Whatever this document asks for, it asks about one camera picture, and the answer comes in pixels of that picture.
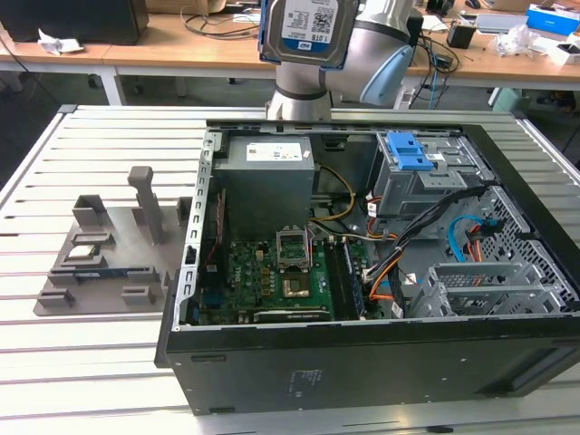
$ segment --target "open computer tower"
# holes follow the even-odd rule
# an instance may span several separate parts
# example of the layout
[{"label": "open computer tower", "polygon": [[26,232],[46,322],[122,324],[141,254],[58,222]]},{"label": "open computer tower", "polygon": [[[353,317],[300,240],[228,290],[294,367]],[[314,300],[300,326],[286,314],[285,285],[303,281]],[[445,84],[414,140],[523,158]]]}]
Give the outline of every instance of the open computer tower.
[{"label": "open computer tower", "polygon": [[209,121],[159,365],[196,415],[525,395],[578,255],[479,126]]}]

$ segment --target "hard drive label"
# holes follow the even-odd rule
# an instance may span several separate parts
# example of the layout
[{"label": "hard drive label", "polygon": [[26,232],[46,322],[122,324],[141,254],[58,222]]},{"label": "hard drive label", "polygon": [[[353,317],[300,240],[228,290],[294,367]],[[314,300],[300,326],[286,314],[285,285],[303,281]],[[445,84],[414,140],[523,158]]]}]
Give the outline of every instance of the hard drive label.
[{"label": "hard drive label", "polygon": [[337,10],[337,0],[287,0],[282,37],[298,41],[292,48],[319,51],[333,38]]}]

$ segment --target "floor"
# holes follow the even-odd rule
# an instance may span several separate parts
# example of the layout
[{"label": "floor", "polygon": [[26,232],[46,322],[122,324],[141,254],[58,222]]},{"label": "floor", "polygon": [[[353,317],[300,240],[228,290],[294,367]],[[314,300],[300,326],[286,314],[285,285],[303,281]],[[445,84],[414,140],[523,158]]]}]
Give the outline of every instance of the floor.
[{"label": "floor", "polygon": [[[42,86],[58,101],[53,101],[31,76],[22,76],[24,90],[13,93],[0,92],[0,188],[36,139],[44,131],[60,104],[107,104],[103,89],[92,89],[87,76],[80,74],[36,74]],[[135,93],[135,84],[143,93]],[[178,98],[175,81],[169,77],[143,77],[139,81],[123,77],[123,87],[129,105],[186,105],[186,106],[251,106],[263,107],[274,91],[274,81],[238,80],[228,84],[225,79],[186,79],[188,96]],[[441,98],[438,110],[489,111],[485,89],[452,87]],[[360,107],[339,101],[337,107]],[[427,109],[429,102],[417,100],[414,109]],[[554,108],[532,104],[528,118],[562,149],[574,129],[578,118],[563,114]],[[576,163],[580,160],[580,134],[567,150],[566,156]]]}]

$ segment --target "yellow wire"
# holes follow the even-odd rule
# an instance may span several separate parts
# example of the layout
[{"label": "yellow wire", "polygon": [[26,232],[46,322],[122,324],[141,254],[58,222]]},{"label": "yellow wire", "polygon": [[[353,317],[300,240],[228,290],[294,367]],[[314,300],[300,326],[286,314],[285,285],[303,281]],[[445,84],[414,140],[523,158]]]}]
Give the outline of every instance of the yellow wire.
[{"label": "yellow wire", "polygon": [[339,213],[338,215],[331,215],[331,216],[324,216],[324,217],[312,217],[310,220],[313,220],[314,222],[325,222],[327,220],[335,220],[335,219],[340,219],[343,216],[348,215],[351,210],[354,207],[354,192],[353,192],[353,188],[351,187],[350,184],[348,184],[348,182],[346,181],[346,179],[343,178],[343,176],[341,174],[339,174],[338,172],[336,172],[334,169],[329,168],[328,166],[323,166],[320,165],[321,168],[324,168],[326,170],[328,170],[329,172],[332,172],[348,189],[348,193],[351,194],[351,202],[348,205],[348,208],[343,211],[342,213]]}]

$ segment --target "white label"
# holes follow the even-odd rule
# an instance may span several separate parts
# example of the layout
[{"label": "white label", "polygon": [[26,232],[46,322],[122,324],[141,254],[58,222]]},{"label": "white label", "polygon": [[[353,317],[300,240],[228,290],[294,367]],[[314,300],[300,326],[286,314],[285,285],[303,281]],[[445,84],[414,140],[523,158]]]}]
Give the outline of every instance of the white label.
[{"label": "white label", "polygon": [[246,148],[247,161],[301,161],[299,143],[250,143]]},{"label": "white label", "polygon": [[370,202],[369,204],[366,205],[366,207],[369,209],[369,216],[371,218],[376,218],[377,217],[377,205],[373,202]]},{"label": "white label", "polygon": [[417,284],[417,277],[416,277],[416,275],[415,274],[405,275],[405,284],[406,285]]},{"label": "white label", "polygon": [[395,317],[402,319],[402,308],[394,301],[392,301],[391,311]]},{"label": "white label", "polygon": [[429,160],[445,160],[443,154],[425,154],[425,157]]},{"label": "white label", "polygon": [[337,0],[286,0],[282,37],[306,41],[298,44],[299,50],[310,51],[309,43],[329,44],[337,11]]},{"label": "white label", "polygon": [[96,272],[81,272],[80,274],[74,274],[76,278],[100,278],[101,274]]}]

